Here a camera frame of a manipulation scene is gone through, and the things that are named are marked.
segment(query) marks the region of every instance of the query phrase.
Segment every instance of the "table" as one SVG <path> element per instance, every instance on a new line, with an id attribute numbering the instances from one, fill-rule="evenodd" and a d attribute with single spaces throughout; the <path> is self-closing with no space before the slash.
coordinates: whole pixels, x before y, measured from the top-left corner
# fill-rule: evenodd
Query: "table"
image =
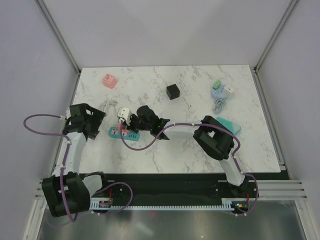
<path id="1" fill-rule="evenodd" d="M 105 74 L 116 77 L 113 89 L 105 87 Z M 216 80 L 235 89 L 219 115 L 214 115 L 210 89 Z M 180 97 L 170 100 L 166 87 L 176 84 Z M 193 139 L 157 140 L 144 151 L 132 151 L 120 139 L 108 135 L 117 125 L 121 107 L 133 113 L 148 105 L 160 118 L 193 122 L 205 115 L 221 117 L 241 126 L 237 135 L 241 148 L 237 153 L 246 172 L 280 172 L 261 103 L 248 65 L 148 66 L 83 68 L 73 104 L 87 103 L 99 108 L 106 99 L 116 100 L 100 126 L 95 140 L 88 139 L 80 164 L 81 173 L 223 173 L 219 162 L 206 155 Z M 132 147 L 146 146 L 153 139 L 140 132 Z"/>

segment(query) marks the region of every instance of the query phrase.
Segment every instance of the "gray floor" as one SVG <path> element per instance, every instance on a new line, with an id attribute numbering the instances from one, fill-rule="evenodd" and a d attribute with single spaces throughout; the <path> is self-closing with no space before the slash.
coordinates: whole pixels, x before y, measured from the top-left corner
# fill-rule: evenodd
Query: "gray floor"
<path id="1" fill-rule="evenodd" d="M 43 219 L 62 224 L 65 217 Z M 124 211 L 88 214 L 64 227 L 43 221 L 41 240 L 305 240 L 294 202 L 258 202 L 248 216 L 216 211 Z"/>

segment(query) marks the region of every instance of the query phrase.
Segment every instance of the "black box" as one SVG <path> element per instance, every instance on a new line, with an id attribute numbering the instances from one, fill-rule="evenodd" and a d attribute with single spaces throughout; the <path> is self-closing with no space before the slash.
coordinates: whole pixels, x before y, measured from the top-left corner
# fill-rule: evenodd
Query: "black box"
<path id="1" fill-rule="evenodd" d="M 166 94 L 168 94 L 170 100 L 176 99 L 180 96 L 180 90 L 176 84 L 173 84 L 166 87 Z"/>

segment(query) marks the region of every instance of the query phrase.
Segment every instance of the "green block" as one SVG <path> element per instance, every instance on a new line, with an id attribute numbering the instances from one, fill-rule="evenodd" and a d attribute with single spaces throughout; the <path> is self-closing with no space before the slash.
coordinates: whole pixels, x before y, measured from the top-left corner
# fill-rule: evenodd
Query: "green block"
<path id="1" fill-rule="evenodd" d="M 218 89 L 221 85 L 221 81 L 220 80 L 217 80 L 215 81 L 215 83 L 213 84 L 213 89 Z"/>

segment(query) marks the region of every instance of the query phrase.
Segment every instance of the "white wall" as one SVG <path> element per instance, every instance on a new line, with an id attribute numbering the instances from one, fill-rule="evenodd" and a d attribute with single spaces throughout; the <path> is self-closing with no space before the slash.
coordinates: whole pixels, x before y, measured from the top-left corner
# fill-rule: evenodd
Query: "white wall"
<path id="1" fill-rule="evenodd" d="M 320 227 L 320 1 L 303 0 L 260 70 L 287 165 Z"/>
<path id="2" fill-rule="evenodd" d="M 290 0 L 44 0 L 80 67 L 255 66 Z"/>
<path id="3" fill-rule="evenodd" d="M 0 2 L 0 239 L 20 240 L 56 138 L 23 127 L 35 113 L 62 115 L 77 77 L 33 0 Z M 30 125 L 58 131 L 60 122 Z"/>

